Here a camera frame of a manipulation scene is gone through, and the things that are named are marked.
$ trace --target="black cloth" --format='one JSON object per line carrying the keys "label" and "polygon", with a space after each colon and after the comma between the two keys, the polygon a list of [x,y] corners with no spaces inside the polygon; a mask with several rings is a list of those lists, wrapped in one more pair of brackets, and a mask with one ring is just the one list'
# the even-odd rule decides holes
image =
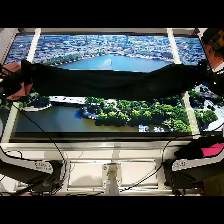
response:
{"label": "black cloth", "polygon": [[201,76],[199,66],[167,65],[150,73],[66,70],[32,65],[33,88],[44,96],[147,100],[184,93]]}

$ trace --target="aerial city image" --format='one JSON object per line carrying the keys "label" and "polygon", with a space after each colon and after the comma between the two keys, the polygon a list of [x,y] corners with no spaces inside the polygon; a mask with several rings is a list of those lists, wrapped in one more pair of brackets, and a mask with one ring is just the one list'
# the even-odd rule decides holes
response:
{"label": "aerial city image", "polygon": [[[5,63],[26,58],[31,35],[17,36]],[[198,38],[175,37],[180,60],[197,65],[206,58]],[[63,69],[151,72],[174,63],[167,36],[41,35],[33,63]],[[199,130],[224,122],[224,100],[206,84],[189,91]],[[2,105],[9,110],[10,104]],[[20,109],[46,132],[191,132],[181,96],[148,101],[40,96],[35,90],[19,100]],[[17,132],[40,130],[22,114]]]}

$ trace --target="hand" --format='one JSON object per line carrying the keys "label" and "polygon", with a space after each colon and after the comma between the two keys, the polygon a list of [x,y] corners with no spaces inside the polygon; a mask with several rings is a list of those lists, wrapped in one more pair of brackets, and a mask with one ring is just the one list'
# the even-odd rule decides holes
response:
{"label": "hand", "polygon": [[[6,64],[3,66],[12,72],[16,72],[21,69],[21,65],[17,62]],[[25,85],[24,82],[21,84],[21,89],[15,94],[8,97],[9,100],[18,100],[21,96],[27,96],[32,89],[33,84]]]}

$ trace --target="screen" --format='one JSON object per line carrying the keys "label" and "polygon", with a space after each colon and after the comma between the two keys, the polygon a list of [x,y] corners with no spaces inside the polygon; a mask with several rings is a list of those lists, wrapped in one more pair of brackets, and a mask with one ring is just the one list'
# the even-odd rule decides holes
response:
{"label": "screen", "polygon": [[[23,48],[23,55],[18,51],[21,45],[30,44],[28,37],[16,37],[17,47],[10,50],[7,63],[20,62],[25,57],[26,48]],[[183,64],[196,65],[205,58],[198,38],[175,37],[175,40]],[[41,35],[33,63],[63,69],[151,72],[174,63],[174,60],[167,36],[70,34]],[[212,108],[204,109],[201,98],[197,88],[190,91],[191,106],[200,129],[203,129],[204,123],[210,125],[217,120],[217,115]],[[92,96],[39,96],[33,91],[22,97],[19,105],[45,132],[191,131],[180,96],[126,101]],[[15,131],[40,132],[22,114],[19,114]]]}

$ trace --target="black border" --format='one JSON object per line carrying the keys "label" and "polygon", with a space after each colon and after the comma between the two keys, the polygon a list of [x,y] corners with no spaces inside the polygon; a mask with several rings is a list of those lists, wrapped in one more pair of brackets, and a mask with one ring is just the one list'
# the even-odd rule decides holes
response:
{"label": "black border", "polygon": [[[43,32],[41,35],[129,35],[129,36],[168,36],[167,33],[135,33],[135,32]],[[33,32],[24,32],[16,34],[17,36],[34,35]],[[174,37],[198,38],[198,35],[192,34],[174,34]],[[191,132],[12,132],[10,143],[32,143],[32,142],[51,142],[49,137],[54,138],[55,142],[83,142],[83,141],[161,141],[161,140],[192,140]]]}

